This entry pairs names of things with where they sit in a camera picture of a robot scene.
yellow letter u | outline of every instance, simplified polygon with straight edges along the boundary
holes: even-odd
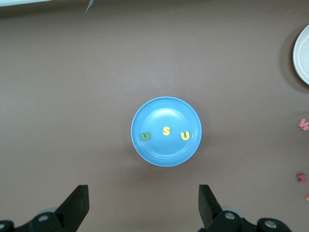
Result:
[[[182,132],[182,133],[181,133],[181,136],[182,136],[182,140],[188,140],[188,139],[190,139],[190,134],[189,134],[188,131],[185,133],[185,136],[184,136],[184,133]]]

white plate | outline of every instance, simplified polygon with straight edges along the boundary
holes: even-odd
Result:
[[[293,63],[297,74],[309,85],[309,26],[300,33],[296,40]]]

blue plate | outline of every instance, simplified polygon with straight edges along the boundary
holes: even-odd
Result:
[[[195,110],[173,97],[145,103],[135,114],[131,139],[146,161],[162,167],[179,165],[193,156],[202,138]]]

metal screw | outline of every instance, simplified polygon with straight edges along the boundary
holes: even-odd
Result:
[[[47,215],[43,215],[41,217],[39,217],[38,221],[41,222],[41,221],[45,221],[48,219],[48,216]]]
[[[234,220],[235,219],[235,215],[230,213],[230,212],[225,213],[225,217],[227,219],[230,219],[230,220]]]
[[[277,228],[276,223],[273,222],[273,221],[271,221],[271,220],[267,220],[267,221],[265,221],[264,223],[265,223],[265,225],[266,225],[267,227],[269,227],[269,228],[272,228],[272,229]]]

plate rim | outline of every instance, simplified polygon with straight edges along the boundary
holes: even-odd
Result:
[[[304,42],[304,39],[302,38],[304,35],[306,35],[306,33],[308,34],[308,36],[306,37],[306,39],[309,37],[309,25],[307,25],[299,34],[294,48],[293,48],[293,65],[294,68],[296,70],[296,73],[298,74],[298,76],[307,84],[309,85],[309,77],[307,77],[307,75],[302,71],[300,65],[299,65],[299,59],[298,59],[298,55],[299,55],[299,50],[300,50],[300,46],[301,44]]]
[[[185,105],[189,106],[189,107],[192,109],[192,111],[195,113],[196,117],[198,118],[198,129],[200,130],[200,136],[199,136],[199,142],[198,142],[198,145],[197,145],[196,149],[195,149],[195,150],[192,152],[192,154],[191,154],[189,157],[187,157],[185,160],[183,160],[183,161],[181,161],[181,162],[179,162],[179,163],[173,164],[173,165],[161,165],[161,164],[157,164],[157,163],[154,163],[154,162],[151,162],[151,161],[147,160],[147,159],[138,151],[138,149],[136,148],[136,145],[135,145],[135,143],[134,143],[134,141],[133,141],[132,129],[133,129],[133,123],[134,123],[134,121],[135,121],[135,119],[136,119],[136,116],[137,116],[137,115],[139,114],[139,112],[144,108],[144,106],[148,105],[148,104],[149,104],[150,102],[152,102],[152,101],[156,101],[156,100],[159,100],[159,99],[174,99],[174,100],[180,101],[180,102],[184,103]],[[203,131],[202,131],[202,123],[201,123],[201,120],[200,120],[200,118],[199,118],[197,112],[195,111],[195,109],[194,109],[190,104],[188,104],[187,102],[185,102],[184,100],[179,99],[179,98],[176,98],[176,97],[172,97],[172,96],[157,97],[157,98],[153,98],[153,99],[147,101],[147,102],[144,103],[144,104],[138,109],[138,111],[135,113],[135,115],[134,115],[134,117],[133,117],[133,119],[132,119],[132,123],[131,123],[131,141],[132,141],[132,144],[133,144],[133,146],[134,146],[136,152],[139,154],[139,156],[141,156],[141,157],[142,157],[144,160],[146,160],[147,162],[149,162],[149,163],[151,163],[151,164],[153,164],[153,165],[155,165],[155,166],[160,166],[160,167],[173,167],[173,166],[177,166],[177,165],[180,165],[180,164],[185,163],[186,161],[188,161],[188,160],[196,153],[197,149],[199,148],[200,143],[201,143],[201,141],[202,141],[202,134],[203,134]]]

